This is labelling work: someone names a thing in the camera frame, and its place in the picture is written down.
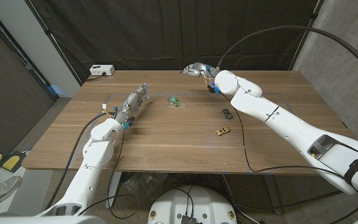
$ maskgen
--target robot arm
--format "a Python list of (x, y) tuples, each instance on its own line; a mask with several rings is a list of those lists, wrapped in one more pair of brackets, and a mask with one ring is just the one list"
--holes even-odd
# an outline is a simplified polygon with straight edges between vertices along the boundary
[[(209, 66), (202, 65), (199, 73), (210, 75), (207, 71)], [(213, 69), (216, 76), (211, 77), (214, 82), (210, 85), (215, 85), (214, 88), (223, 94), (234, 95), (231, 105), (235, 109), (264, 122), (289, 142), (311, 166), (330, 170), (344, 177), (317, 170), (317, 173), (333, 186), (347, 194), (356, 193), (354, 189), (358, 190), (358, 141), (318, 129), (264, 98), (262, 89), (255, 83), (237, 77), (227, 70)]]
[(133, 116), (142, 103), (150, 98), (145, 97), (146, 93), (147, 85), (144, 84), (128, 96), (114, 118), (108, 118), (91, 130), (91, 137), (83, 148), (84, 160), (66, 193), (55, 205), (37, 215), (38, 217), (77, 216), (91, 205), (100, 173), (112, 158), (115, 136), (134, 124)]

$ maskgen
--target toy car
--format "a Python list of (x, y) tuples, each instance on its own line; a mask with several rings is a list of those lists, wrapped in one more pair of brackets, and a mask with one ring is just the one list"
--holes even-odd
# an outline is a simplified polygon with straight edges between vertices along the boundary
[(216, 135), (221, 136), (222, 134), (226, 134), (230, 131), (228, 126), (223, 127), (222, 129), (216, 130)]
[(224, 113), (226, 119), (232, 119), (233, 118), (233, 115), (230, 114), (228, 109), (223, 109), (222, 112)]

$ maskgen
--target white device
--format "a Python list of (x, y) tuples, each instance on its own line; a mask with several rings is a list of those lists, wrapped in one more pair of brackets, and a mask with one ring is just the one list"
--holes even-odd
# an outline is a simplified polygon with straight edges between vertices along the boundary
[[(172, 189), (154, 202), (147, 219), (148, 224), (181, 224), (187, 218), (184, 217), (186, 211), (188, 217), (196, 220), (185, 223), (237, 224), (233, 206), (222, 195), (200, 186), (184, 186), (179, 189), (184, 192)], [(191, 196), (193, 203), (185, 192)]]
[(92, 65), (89, 69), (91, 75), (103, 75), (103, 72), (106, 72), (105, 75), (112, 75), (115, 70), (113, 65)]

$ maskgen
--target black backdrop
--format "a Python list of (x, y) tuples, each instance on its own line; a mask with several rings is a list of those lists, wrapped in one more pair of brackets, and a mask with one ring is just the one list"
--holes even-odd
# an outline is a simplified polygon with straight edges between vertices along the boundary
[[(317, 0), (31, 0), (81, 81), (93, 64), (117, 70), (216, 66), (241, 37), (280, 25), (307, 26)], [(221, 68), (288, 70), (302, 32), (260, 35)]]

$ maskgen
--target door frame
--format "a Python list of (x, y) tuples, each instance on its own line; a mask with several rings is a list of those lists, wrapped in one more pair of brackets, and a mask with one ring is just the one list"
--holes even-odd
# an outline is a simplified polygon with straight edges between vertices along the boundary
[(31, 76), (37, 81), (47, 95), (55, 102), (59, 96), (50, 86), (48, 80), (42, 75), (39, 69), (34, 65), (29, 56), (24, 52), (20, 45), (16, 42), (13, 36), (6, 29), (4, 24), (0, 21), (0, 38), (2, 41), (13, 51), (16, 57), (22, 62), (23, 66), (31, 74)]

